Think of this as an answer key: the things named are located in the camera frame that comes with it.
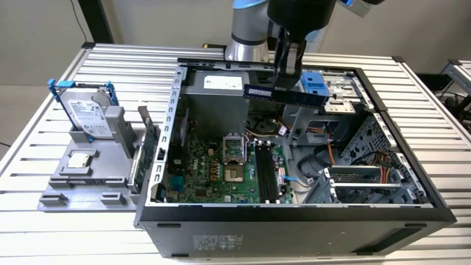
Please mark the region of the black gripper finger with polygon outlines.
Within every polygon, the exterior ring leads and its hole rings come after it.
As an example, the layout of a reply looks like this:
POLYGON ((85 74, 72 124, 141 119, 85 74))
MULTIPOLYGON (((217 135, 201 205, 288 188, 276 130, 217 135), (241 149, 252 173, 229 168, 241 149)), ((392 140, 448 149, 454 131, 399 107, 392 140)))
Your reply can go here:
POLYGON ((289 42, 289 54, 287 58, 285 75, 289 76, 289 88, 292 88, 299 81, 301 74, 301 59, 305 50, 305 40, 297 43, 289 42))
POLYGON ((287 58, 289 54, 289 39, 287 30, 280 27, 277 32, 277 41, 275 46, 273 61, 273 86, 277 88, 289 88, 289 76, 285 75, 287 58))

